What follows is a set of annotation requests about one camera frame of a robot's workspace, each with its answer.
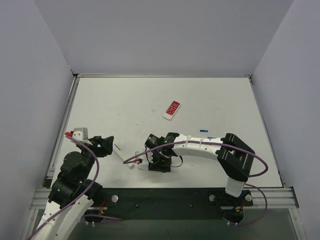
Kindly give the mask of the grey white remote control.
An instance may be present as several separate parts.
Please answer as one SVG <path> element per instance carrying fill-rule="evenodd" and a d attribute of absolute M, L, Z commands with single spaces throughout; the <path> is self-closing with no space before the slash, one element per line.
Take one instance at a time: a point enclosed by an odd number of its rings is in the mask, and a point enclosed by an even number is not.
<path fill-rule="evenodd" d="M 148 171 L 149 170 L 149 164 L 147 162 L 139 163 L 137 165 L 137 169 L 140 170 L 140 171 Z"/>

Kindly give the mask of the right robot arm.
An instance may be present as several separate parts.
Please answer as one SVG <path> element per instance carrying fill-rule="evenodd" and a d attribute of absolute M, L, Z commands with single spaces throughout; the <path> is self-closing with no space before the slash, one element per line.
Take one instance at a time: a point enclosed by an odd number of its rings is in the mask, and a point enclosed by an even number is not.
<path fill-rule="evenodd" d="M 218 161 L 228 176 L 225 192 L 234 198 L 242 194 L 255 154 L 233 133 L 221 138 L 199 138 L 176 132 L 169 132 L 165 137 L 150 134 L 144 146 L 147 150 L 153 149 L 148 164 L 150 171 L 169 172 L 172 157 L 191 156 Z"/>

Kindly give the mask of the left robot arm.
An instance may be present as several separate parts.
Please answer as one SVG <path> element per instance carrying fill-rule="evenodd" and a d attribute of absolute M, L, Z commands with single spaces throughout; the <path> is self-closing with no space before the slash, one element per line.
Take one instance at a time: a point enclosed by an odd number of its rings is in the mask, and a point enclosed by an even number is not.
<path fill-rule="evenodd" d="M 91 206 L 103 200 L 103 187 L 89 173 L 93 166 L 99 168 L 99 158 L 111 155 L 114 137 L 85 138 L 80 131 L 66 132 L 65 137 L 79 151 L 68 153 L 60 167 L 57 179 L 51 186 L 45 211 L 30 240 L 66 240 Z"/>

